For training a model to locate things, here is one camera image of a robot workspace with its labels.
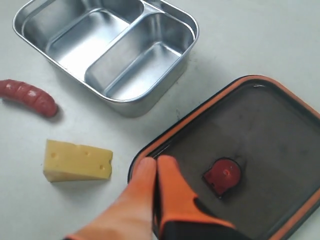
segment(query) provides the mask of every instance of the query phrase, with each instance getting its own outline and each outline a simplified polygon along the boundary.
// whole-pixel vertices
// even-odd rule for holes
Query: lunch box lid
[[[320,115],[265,76],[238,78],[157,137],[128,181],[141,159],[159,155],[175,157],[199,199],[252,239],[289,238],[320,203]],[[220,160],[241,171],[225,191],[208,177]]]

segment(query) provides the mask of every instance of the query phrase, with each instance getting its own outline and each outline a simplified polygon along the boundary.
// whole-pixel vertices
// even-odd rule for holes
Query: red sausage
[[[0,98],[22,103],[48,118],[58,111],[55,100],[48,93],[23,81],[0,80]]]

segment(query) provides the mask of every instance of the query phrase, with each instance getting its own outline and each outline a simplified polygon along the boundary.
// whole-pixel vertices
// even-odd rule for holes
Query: stainless steel lunch box
[[[199,37],[190,14],[161,0],[32,0],[13,29],[126,117],[156,104]]]

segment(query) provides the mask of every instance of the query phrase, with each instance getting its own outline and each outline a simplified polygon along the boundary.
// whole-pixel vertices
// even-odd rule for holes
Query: cheese
[[[105,180],[111,176],[113,152],[47,140],[43,174],[49,182]]]

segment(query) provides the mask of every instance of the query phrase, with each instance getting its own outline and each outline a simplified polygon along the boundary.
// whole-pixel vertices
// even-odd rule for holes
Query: white surface
[[[200,38],[186,73],[136,119],[110,110],[15,35],[12,19],[26,2],[0,3],[0,79],[45,89],[63,118],[50,122],[0,101],[2,240],[59,240],[88,223],[126,187],[129,165],[142,147],[240,76],[274,78],[320,111],[318,0],[170,0],[197,19]],[[113,150],[111,180],[48,183],[42,174],[47,138]],[[320,210],[291,239],[319,239],[319,224]]]

